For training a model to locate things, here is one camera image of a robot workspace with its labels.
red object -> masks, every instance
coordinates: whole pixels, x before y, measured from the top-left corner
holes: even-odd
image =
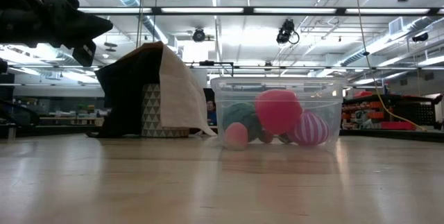
[[[248,145],[248,130],[242,123],[231,123],[225,131],[225,146],[230,150],[244,150]]]
[[[302,114],[298,97],[286,89],[270,89],[257,95],[255,108],[262,127],[273,135],[292,129]]]
[[[383,130],[416,130],[415,126],[407,122],[381,122]]]
[[[306,110],[294,129],[294,141],[302,146],[316,146],[327,141],[329,133],[327,122]]]
[[[263,130],[262,136],[259,137],[259,140],[265,144],[269,144],[273,141],[273,135],[270,132]]]
[[[371,95],[373,95],[372,92],[357,92],[357,93],[355,93],[355,95],[353,95],[353,98],[363,97],[363,96],[371,96]]]

ceiling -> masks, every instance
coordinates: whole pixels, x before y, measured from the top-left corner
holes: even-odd
[[[79,0],[81,7],[122,7],[120,0]],[[277,6],[277,7],[356,7],[357,0],[139,0],[146,7],[162,6]],[[440,0],[408,0],[398,2],[397,0],[360,0],[361,7],[389,7],[389,8],[412,8],[412,7],[442,7]],[[208,49],[208,59],[213,61],[234,62],[238,65],[257,66],[266,61],[277,66],[330,66],[335,65],[338,60],[345,57],[351,50],[362,47],[361,29],[358,17],[304,17],[285,15],[275,16],[218,16],[215,20],[212,15],[160,15],[151,17],[155,25],[165,34],[173,35],[178,40],[181,49],[188,44],[193,44],[191,35],[196,28],[203,28],[212,40],[204,42],[201,48]],[[366,42],[371,42],[374,37],[389,30],[389,23],[393,17],[362,17],[362,26]],[[418,17],[404,17],[406,20],[415,20]],[[300,42],[294,46],[279,47],[276,43],[276,35],[285,19],[295,22]],[[110,16],[109,20],[114,28],[96,38],[98,49],[95,56],[95,65],[107,65],[115,62],[121,56],[132,51],[136,47],[138,18],[135,16]],[[220,42],[221,55],[216,54],[216,26],[218,29],[218,41]],[[378,49],[370,56],[374,58],[375,64],[390,60],[414,49],[421,48],[426,44],[442,39],[442,24],[434,24],[427,29],[429,39],[426,42],[414,43],[411,39],[400,38],[392,45]],[[151,34],[145,29],[139,35],[142,43],[152,42]],[[105,42],[117,44],[115,52],[106,51]],[[415,57],[415,61],[421,61],[423,53]],[[366,66],[366,62],[350,64],[350,66]],[[406,58],[393,64],[405,66],[413,62],[412,58]],[[16,62],[17,64],[29,64],[28,62]],[[258,70],[239,70],[238,74],[257,73]],[[307,74],[310,70],[289,70],[286,74]],[[345,76],[357,79],[365,71],[340,71],[331,73],[333,76]]]

striped ball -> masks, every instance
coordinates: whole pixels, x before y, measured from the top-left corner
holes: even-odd
[[[294,128],[295,142],[302,146],[315,146],[327,141],[328,124],[310,111],[304,111],[300,123]]]

wire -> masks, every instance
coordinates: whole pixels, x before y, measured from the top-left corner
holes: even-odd
[[[296,42],[291,42],[291,41],[289,40],[289,43],[290,43],[290,44],[297,44],[297,43],[299,43],[299,40],[300,40],[299,34],[298,34],[296,31],[294,31],[293,36],[294,36],[294,35],[298,36],[298,41],[296,41]]]
[[[368,65],[368,68],[370,69],[370,75],[372,76],[373,82],[375,84],[376,95],[379,98],[379,101],[381,102],[382,107],[384,108],[384,111],[387,112],[388,114],[390,114],[392,117],[395,117],[395,118],[397,118],[399,120],[406,121],[407,123],[413,124],[415,127],[419,128],[419,129],[421,129],[423,131],[427,131],[424,127],[421,127],[418,124],[416,124],[416,123],[414,123],[414,122],[412,122],[412,121],[410,121],[408,119],[405,119],[404,117],[400,117],[400,116],[390,112],[390,110],[387,109],[386,105],[384,104],[384,101],[382,100],[381,94],[379,93],[379,90],[377,89],[376,78],[375,78],[375,75],[373,74],[373,70],[372,70],[372,66],[370,64],[370,60],[368,59],[367,46],[366,46],[366,41],[365,41],[365,38],[364,38],[364,27],[362,26],[361,6],[359,5],[359,0],[357,0],[357,4],[358,4],[359,26],[361,28],[362,44],[364,46],[364,51],[365,51],[365,55],[366,55],[367,65]]]

white ceiling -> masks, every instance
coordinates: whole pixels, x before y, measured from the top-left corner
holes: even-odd
[[[80,6],[122,6],[120,0],[79,0]],[[317,0],[250,0],[251,6],[315,6]],[[212,0],[144,0],[144,5],[154,6],[212,6]],[[248,0],[218,0],[218,6],[247,6]],[[320,0],[318,6],[352,6],[357,5],[357,0]],[[441,0],[408,0],[407,2],[398,2],[397,0],[369,0],[365,5],[372,7],[441,7]],[[155,24],[165,34],[176,35],[180,40],[180,45],[186,44],[185,39],[189,39],[187,31],[194,31],[195,28],[204,28],[208,35],[215,35],[215,21],[213,16],[157,16],[152,17]],[[361,32],[359,28],[359,19],[357,17],[332,19],[331,17],[308,17],[301,28],[300,44],[292,49],[281,51],[275,39],[278,28],[287,18],[294,20],[298,25],[304,17],[285,17],[285,16],[221,16],[222,56],[221,60],[226,62],[235,62],[237,64],[258,65],[265,61],[272,61],[273,64],[290,65],[299,61],[314,62],[314,64],[325,64],[326,57],[329,55],[341,56],[353,48],[361,46]],[[388,28],[388,23],[396,17],[363,17],[364,35],[367,40],[376,36],[378,33]],[[327,22],[340,22],[339,27],[321,41],[333,25]],[[119,57],[125,55],[135,48],[137,40],[136,32],[138,20],[134,16],[112,16],[110,21],[114,24],[114,29],[105,35],[96,38],[97,64],[109,64]],[[430,39],[437,40],[441,35],[438,28],[430,33]],[[116,52],[108,53],[104,42],[118,44]],[[422,44],[410,44],[409,48],[418,48]],[[405,41],[396,44],[389,49],[380,51],[378,54],[384,54],[388,58],[393,58],[400,53],[407,51]],[[110,55],[109,58],[103,58],[102,54]],[[210,51],[210,60],[216,60],[214,49]]]

